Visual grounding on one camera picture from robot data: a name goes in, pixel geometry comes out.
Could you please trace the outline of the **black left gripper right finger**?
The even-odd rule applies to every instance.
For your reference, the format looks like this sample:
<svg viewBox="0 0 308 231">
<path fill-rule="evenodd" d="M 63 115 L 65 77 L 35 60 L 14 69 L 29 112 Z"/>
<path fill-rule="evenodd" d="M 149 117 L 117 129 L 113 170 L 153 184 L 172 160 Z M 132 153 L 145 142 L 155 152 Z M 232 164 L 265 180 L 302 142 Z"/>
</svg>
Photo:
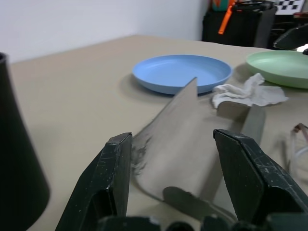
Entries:
<svg viewBox="0 0 308 231">
<path fill-rule="evenodd" d="M 271 214 L 306 215 L 308 197 L 254 139 L 215 129 L 219 160 L 236 216 L 261 225 Z"/>
</svg>

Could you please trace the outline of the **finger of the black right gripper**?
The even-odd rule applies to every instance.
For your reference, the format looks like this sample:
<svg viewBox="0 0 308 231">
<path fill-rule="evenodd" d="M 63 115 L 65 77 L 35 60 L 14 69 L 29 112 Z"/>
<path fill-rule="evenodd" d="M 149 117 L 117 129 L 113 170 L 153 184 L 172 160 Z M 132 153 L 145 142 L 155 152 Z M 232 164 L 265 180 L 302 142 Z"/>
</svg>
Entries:
<svg viewBox="0 0 308 231">
<path fill-rule="evenodd" d="M 283 50 L 295 50 L 308 43 L 308 26 L 292 28 L 275 40 L 273 46 Z"/>
</svg>

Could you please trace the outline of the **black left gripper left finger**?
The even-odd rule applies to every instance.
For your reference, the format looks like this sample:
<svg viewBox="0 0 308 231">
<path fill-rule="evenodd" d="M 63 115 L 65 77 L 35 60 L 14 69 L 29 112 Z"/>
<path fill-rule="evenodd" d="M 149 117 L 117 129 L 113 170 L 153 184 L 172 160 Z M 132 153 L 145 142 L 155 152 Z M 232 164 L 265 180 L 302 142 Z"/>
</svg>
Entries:
<svg viewBox="0 0 308 231">
<path fill-rule="evenodd" d="M 96 231 L 108 216 L 127 211 L 132 134 L 111 137 L 80 175 L 68 200 L 58 231 Z"/>
</svg>

